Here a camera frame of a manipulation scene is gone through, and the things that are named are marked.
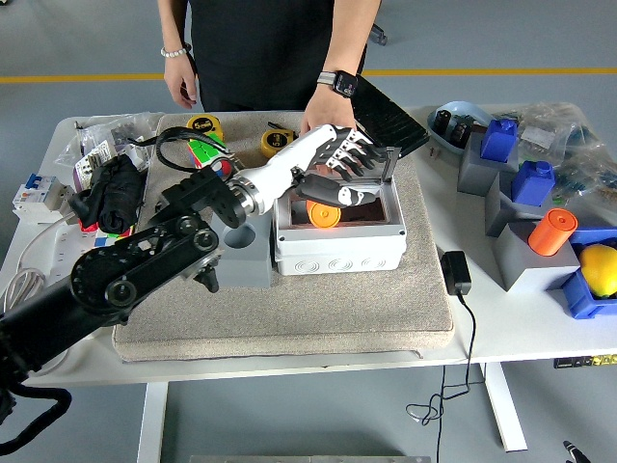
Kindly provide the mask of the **person's right hand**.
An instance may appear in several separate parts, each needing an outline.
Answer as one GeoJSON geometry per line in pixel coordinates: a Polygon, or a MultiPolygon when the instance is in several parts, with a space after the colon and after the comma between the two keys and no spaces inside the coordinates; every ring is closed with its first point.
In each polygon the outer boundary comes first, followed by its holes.
{"type": "Polygon", "coordinates": [[[189,55],[166,58],[164,80],[177,105],[190,110],[197,104],[197,75],[189,55]]]}

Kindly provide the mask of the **person's left hand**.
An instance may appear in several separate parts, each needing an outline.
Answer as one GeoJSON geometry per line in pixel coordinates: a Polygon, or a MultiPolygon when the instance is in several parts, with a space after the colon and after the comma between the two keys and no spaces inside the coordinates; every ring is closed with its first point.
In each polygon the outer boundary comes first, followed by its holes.
{"type": "Polygon", "coordinates": [[[351,99],[337,94],[325,84],[318,84],[304,111],[301,134],[323,124],[357,127],[351,99]]]}

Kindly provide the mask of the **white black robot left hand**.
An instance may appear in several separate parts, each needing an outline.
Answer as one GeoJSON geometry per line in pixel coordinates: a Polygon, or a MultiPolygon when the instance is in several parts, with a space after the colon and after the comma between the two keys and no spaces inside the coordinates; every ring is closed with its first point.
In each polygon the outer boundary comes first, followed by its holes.
{"type": "Polygon", "coordinates": [[[351,188],[353,176],[362,177],[387,160],[361,132],[323,124],[301,136],[264,166],[243,171],[240,179],[253,199],[254,212],[269,211],[275,200],[292,187],[309,200],[334,207],[371,203],[375,197],[351,188]]]}

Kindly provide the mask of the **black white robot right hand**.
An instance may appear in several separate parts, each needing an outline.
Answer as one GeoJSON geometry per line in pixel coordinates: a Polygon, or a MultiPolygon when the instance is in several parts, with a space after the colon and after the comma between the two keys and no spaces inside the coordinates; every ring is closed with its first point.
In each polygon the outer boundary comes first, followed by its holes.
{"type": "Polygon", "coordinates": [[[589,463],[589,458],[572,442],[568,440],[563,441],[565,450],[569,453],[570,463],[589,463]]]}

